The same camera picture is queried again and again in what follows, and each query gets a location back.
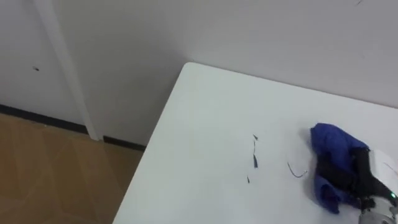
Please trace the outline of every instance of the white door frame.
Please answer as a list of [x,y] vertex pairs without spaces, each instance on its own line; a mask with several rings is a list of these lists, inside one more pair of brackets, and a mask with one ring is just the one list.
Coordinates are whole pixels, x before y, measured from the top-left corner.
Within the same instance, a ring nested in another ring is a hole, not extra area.
[[90,118],[90,114],[87,110],[78,73],[69,54],[57,15],[55,14],[52,0],[34,0],[34,4],[39,12],[44,28],[50,38],[52,47],[54,48],[55,54],[60,62],[73,99],[75,100],[77,108],[83,117],[88,134],[90,135],[90,138],[94,140],[100,140],[103,137],[97,135],[93,122]]

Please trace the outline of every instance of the black baseboard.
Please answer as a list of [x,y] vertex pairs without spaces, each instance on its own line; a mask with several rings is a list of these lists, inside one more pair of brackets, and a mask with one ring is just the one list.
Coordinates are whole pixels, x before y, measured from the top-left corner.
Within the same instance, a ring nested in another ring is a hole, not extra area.
[[57,119],[57,118],[51,118],[51,117],[44,116],[41,114],[20,110],[17,108],[12,108],[10,106],[0,105],[0,113],[6,114],[6,115],[11,115],[11,116],[16,116],[18,118],[27,119],[30,121],[34,121],[34,122],[38,122],[38,123],[42,123],[42,124],[46,124],[46,125],[50,125],[50,126],[54,126],[57,128],[63,128],[63,129],[75,131],[78,133],[88,134],[87,128],[84,125],[76,124],[76,123],[69,122],[69,121],[64,121],[64,120]]
[[[57,118],[51,118],[48,116],[44,116],[41,114],[29,112],[29,111],[20,110],[20,109],[13,108],[10,106],[0,105],[0,113],[10,115],[10,116],[15,116],[15,117],[22,118],[22,119],[26,119],[29,121],[34,121],[37,123],[46,124],[49,126],[54,126],[57,128],[66,129],[69,131],[75,131],[78,133],[88,134],[87,128],[84,125],[76,124],[76,123],[69,122],[69,121],[64,121],[64,120],[57,119]],[[145,148],[146,148],[146,146],[143,146],[140,144],[123,141],[123,140],[115,139],[115,138],[108,137],[108,136],[104,136],[104,142],[108,143],[108,144],[114,144],[117,146],[122,146],[122,147],[130,148],[130,149],[142,151],[142,152],[144,152]]]
[[112,137],[108,137],[108,136],[104,136],[104,142],[108,143],[108,144],[114,144],[117,146],[122,146],[122,147],[126,147],[129,149],[134,149],[134,150],[138,150],[138,151],[145,151],[146,146],[140,145],[140,144],[136,144],[136,143],[132,143],[132,142],[128,142],[128,141],[123,141],[120,139],[116,139],[116,138],[112,138]]

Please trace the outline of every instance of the dark speck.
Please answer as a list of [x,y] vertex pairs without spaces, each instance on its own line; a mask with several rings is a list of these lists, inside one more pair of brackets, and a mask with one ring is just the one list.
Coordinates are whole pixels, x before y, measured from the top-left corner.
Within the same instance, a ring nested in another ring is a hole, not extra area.
[[258,163],[257,163],[257,158],[256,158],[256,155],[253,155],[253,160],[254,160],[254,168],[258,168],[259,167],[259,165],[258,165]]

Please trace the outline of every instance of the small black mark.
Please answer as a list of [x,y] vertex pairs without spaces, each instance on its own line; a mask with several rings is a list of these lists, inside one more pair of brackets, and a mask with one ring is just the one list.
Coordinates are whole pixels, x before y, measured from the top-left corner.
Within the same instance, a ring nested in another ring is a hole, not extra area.
[[361,4],[362,1],[363,1],[363,0],[359,0],[358,3],[356,3],[355,6],[358,6],[359,4]]
[[295,176],[296,178],[301,178],[303,177],[308,171],[304,171],[304,173],[302,175],[295,175],[294,172],[292,171],[292,168],[290,167],[289,162],[287,162],[287,166],[289,167],[290,172],[293,174],[293,176]]
[[259,167],[259,164],[257,163],[257,158],[256,158],[256,155],[254,155],[253,154],[253,160],[254,160],[254,168],[258,168]]
[[398,176],[397,171],[395,171],[388,163],[384,162],[384,164],[385,164],[386,166],[388,166],[392,171],[394,171],[394,173],[396,173],[396,176]]

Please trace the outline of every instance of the black debris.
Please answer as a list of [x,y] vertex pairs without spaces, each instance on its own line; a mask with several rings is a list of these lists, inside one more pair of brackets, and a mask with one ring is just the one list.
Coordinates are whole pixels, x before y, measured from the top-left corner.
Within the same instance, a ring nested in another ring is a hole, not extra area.
[[306,171],[304,171],[304,173],[303,173],[302,175],[296,175],[296,174],[294,174],[292,168],[290,167],[289,162],[287,162],[287,166],[289,167],[289,170],[290,170],[290,172],[292,173],[292,175],[295,176],[296,178],[301,178],[301,177],[303,177],[303,176],[308,172],[308,171],[306,170]]
[[259,167],[259,165],[258,165],[258,163],[257,163],[257,158],[256,158],[256,155],[254,155],[253,154],[253,160],[254,160],[254,168],[258,168]]

